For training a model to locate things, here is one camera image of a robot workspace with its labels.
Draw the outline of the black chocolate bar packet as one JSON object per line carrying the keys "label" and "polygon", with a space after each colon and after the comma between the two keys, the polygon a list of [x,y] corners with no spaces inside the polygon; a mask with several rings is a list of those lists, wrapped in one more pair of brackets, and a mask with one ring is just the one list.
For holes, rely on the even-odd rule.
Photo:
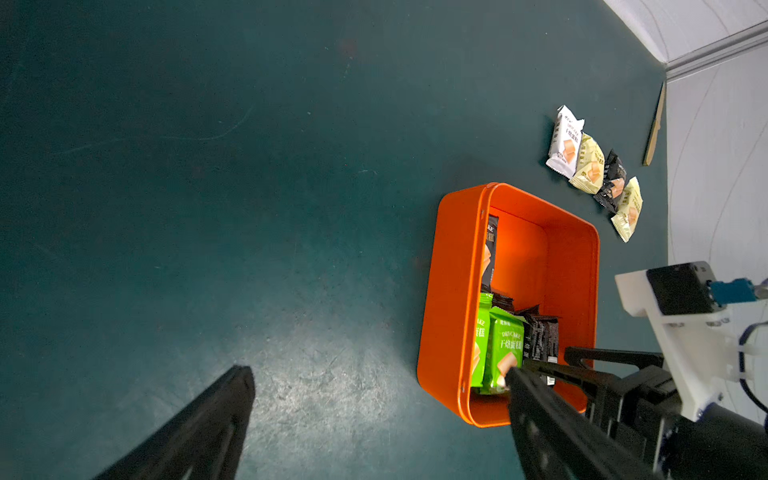
{"label": "black chocolate bar packet", "polygon": [[521,310],[518,315],[525,321],[523,359],[557,363],[559,319],[541,314],[538,305]]}

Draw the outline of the white cookie packet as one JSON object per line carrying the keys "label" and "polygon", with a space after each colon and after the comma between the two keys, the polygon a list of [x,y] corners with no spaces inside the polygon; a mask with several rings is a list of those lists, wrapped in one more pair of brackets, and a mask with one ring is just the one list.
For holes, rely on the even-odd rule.
{"label": "white cookie packet", "polygon": [[545,165],[567,179],[576,172],[584,123],[566,105],[558,108]]}

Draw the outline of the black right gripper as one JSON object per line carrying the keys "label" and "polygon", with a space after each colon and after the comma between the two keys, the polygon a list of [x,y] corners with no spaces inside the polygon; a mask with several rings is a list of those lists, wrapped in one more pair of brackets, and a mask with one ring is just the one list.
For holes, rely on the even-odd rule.
{"label": "black right gripper", "polygon": [[[626,377],[600,372],[593,361],[634,366]],[[660,353],[568,347],[565,362],[577,369],[571,381],[587,397],[586,417],[610,439],[652,468],[672,456],[672,437],[683,417],[682,400]]]}

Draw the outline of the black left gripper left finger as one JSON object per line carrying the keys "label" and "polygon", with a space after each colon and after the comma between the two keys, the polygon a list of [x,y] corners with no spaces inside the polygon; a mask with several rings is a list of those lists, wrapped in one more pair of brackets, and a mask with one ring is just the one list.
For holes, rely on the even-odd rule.
{"label": "black left gripper left finger", "polygon": [[99,479],[233,479],[255,399],[252,370],[235,365]]}

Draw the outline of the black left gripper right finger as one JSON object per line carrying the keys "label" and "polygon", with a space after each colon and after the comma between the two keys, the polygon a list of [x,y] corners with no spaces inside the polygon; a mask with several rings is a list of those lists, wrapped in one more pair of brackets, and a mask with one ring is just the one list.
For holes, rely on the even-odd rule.
{"label": "black left gripper right finger", "polygon": [[538,376],[506,374],[508,411],[527,479],[656,479],[650,467],[577,413]]}

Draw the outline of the pale yellow cookie packet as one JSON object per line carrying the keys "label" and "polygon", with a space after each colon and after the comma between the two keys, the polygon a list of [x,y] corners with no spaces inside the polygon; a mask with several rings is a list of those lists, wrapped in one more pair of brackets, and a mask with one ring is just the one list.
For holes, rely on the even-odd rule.
{"label": "pale yellow cookie packet", "polygon": [[635,232],[642,207],[640,184],[636,177],[632,177],[624,188],[616,214],[611,218],[619,237],[625,243],[629,242]]}

